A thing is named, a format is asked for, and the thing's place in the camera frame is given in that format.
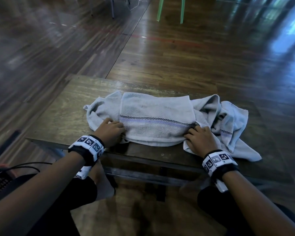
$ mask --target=green chair leg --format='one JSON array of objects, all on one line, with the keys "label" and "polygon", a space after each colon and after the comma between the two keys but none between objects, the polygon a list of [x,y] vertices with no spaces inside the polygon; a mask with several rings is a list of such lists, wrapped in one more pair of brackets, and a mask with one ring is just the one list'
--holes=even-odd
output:
[{"label": "green chair leg", "polygon": [[185,12],[185,0],[181,0],[181,11],[180,11],[180,23],[184,21],[184,12]]},{"label": "green chair leg", "polygon": [[158,12],[157,12],[157,21],[159,21],[162,13],[162,8],[163,8],[163,2],[164,0],[159,0],[159,5],[158,5]]}]

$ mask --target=table top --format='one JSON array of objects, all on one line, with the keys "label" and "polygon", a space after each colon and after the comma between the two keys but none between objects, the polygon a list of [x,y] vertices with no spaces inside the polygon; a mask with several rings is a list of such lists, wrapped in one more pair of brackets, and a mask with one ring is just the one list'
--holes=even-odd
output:
[{"label": "table top", "polygon": [[[155,87],[82,75],[71,75],[69,77],[72,79],[67,87],[29,129],[26,137],[30,141],[50,147],[66,149],[81,135],[91,133],[83,106],[91,104],[99,96],[105,97],[116,90],[145,93],[157,97],[179,97],[185,95],[189,95],[190,99],[205,97],[205,95],[195,92],[181,93],[171,90],[160,90]],[[293,183],[294,180],[288,172],[286,163],[268,134],[268,130],[254,103],[233,99],[223,100],[228,100],[236,106],[249,111],[248,124],[241,135],[241,139],[262,156],[262,160],[258,162],[237,159],[240,171],[245,176],[256,179]],[[171,147],[151,147],[129,143],[126,149],[123,146],[120,149],[117,147],[110,151],[146,160],[202,168],[201,161],[194,155],[185,152],[182,144]]]}]

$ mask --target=forearm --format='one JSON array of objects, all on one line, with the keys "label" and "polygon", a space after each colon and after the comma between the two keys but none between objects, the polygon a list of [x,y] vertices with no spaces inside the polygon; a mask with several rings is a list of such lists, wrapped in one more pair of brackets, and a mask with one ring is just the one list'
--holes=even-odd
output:
[{"label": "forearm", "polygon": [[0,235],[26,235],[49,209],[85,161],[67,154],[0,201]]},{"label": "forearm", "polygon": [[223,175],[223,181],[257,236],[295,235],[295,224],[238,171]]}]

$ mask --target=right hand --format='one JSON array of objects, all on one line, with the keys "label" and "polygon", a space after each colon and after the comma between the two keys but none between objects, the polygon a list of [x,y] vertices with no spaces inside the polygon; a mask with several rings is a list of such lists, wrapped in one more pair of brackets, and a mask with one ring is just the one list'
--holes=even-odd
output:
[{"label": "right hand", "polygon": [[121,141],[121,134],[125,131],[123,123],[106,118],[95,130],[94,135],[101,139],[105,147],[112,147]]},{"label": "right hand", "polygon": [[188,134],[184,135],[187,139],[187,145],[198,156],[205,158],[205,155],[211,151],[218,150],[209,127],[201,128],[196,126],[190,128]]}]

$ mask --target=gray towel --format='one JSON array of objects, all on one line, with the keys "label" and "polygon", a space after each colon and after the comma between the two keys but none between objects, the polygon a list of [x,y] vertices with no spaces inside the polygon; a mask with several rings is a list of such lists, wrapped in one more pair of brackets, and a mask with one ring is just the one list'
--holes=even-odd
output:
[{"label": "gray towel", "polygon": [[[220,103],[218,95],[189,99],[158,98],[141,93],[116,91],[85,105],[87,122],[96,130],[110,117],[126,128],[126,141],[149,146],[173,146],[183,142],[184,133],[194,124],[209,126],[218,147],[231,156],[258,161],[261,156],[239,139],[248,121],[248,111],[228,101]],[[193,153],[186,141],[183,148]]]}]

